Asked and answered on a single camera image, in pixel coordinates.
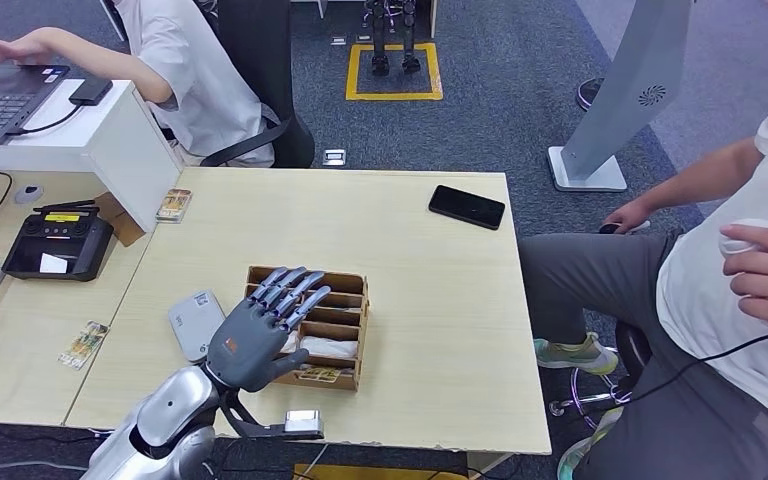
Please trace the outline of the guest person's right hand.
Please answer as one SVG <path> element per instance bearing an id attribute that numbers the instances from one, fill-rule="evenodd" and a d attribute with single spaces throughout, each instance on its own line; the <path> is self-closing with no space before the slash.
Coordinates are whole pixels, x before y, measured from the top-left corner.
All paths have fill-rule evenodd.
<path id="1" fill-rule="evenodd" d="M 51 50 L 36 32 L 12 41 L 0 39 L 0 64 L 11 60 L 20 65 L 40 65 L 47 63 L 52 56 Z"/>

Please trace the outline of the operator person's right hand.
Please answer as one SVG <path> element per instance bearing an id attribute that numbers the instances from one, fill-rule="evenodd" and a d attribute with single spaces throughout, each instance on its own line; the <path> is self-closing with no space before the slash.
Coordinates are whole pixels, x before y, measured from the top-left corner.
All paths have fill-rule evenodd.
<path id="1" fill-rule="evenodd" d="M 627 234 L 642 228 L 654 209 L 641 200 L 628 202 L 609 214 L 599 228 L 600 234 Z"/>

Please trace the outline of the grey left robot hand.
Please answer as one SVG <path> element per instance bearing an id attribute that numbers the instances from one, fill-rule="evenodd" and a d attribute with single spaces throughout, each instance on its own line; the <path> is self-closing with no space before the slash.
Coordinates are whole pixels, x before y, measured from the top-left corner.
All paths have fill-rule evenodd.
<path id="1" fill-rule="evenodd" d="M 324 276 L 304 267 L 279 267 L 227 315 L 203 364 L 219 392 L 258 392 L 307 361 L 305 348 L 284 356 L 280 352 L 290 333 L 331 292 L 321 284 Z"/>

